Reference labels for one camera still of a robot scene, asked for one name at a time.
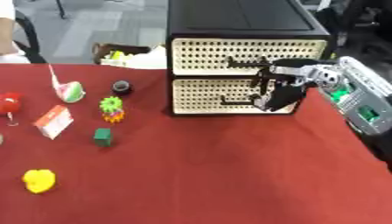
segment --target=red and white toy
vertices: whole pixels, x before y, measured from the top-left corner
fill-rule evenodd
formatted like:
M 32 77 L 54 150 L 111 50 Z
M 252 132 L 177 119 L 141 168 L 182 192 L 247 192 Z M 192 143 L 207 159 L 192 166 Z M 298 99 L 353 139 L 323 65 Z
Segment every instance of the red and white toy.
M 13 119 L 13 114 L 20 110 L 21 96 L 21 94 L 17 93 L 0 94 L 0 116 L 8 116 L 10 119 L 9 126 L 18 125 Z

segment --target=robotic arm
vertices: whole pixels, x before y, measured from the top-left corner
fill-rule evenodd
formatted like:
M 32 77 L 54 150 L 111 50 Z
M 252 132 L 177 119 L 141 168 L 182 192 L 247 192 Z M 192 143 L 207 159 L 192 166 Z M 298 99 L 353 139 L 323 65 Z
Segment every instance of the robotic arm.
M 232 67 L 243 67 L 229 60 Z M 253 106 L 276 111 L 305 97 L 307 88 L 318 88 L 328 100 L 360 133 L 378 136 L 392 130 L 392 85 L 370 68 L 351 57 L 338 62 L 313 59 L 279 59 L 263 68 L 253 81 L 261 83 L 261 93 L 253 95 Z M 269 81 L 275 90 L 267 93 Z

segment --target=person's arm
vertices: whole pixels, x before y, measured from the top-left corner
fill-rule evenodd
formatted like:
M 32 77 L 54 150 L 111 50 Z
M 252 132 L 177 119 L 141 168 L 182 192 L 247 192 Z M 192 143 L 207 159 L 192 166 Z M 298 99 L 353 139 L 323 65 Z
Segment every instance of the person's arm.
M 12 44 L 15 6 L 12 0 L 0 0 L 0 55 L 17 53 Z
M 0 17 L 0 55 L 18 52 L 12 44 L 13 28 L 13 20 Z

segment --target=green gear toy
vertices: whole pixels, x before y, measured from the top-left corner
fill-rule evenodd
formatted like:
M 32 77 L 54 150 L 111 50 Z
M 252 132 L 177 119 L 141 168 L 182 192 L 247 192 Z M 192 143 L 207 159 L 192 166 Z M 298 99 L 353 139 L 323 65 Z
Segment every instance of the green gear toy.
M 123 101 L 118 97 L 110 96 L 101 101 L 100 108 L 103 113 L 112 114 L 123 108 Z

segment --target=orange gear toy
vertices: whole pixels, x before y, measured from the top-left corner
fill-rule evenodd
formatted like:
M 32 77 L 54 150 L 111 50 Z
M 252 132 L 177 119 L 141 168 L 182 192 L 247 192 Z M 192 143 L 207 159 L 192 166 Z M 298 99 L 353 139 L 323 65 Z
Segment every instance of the orange gear toy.
M 117 115 L 103 114 L 103 119 L 108 123 L 120 123 L 125 118 L 125 112 L 118 113 Z

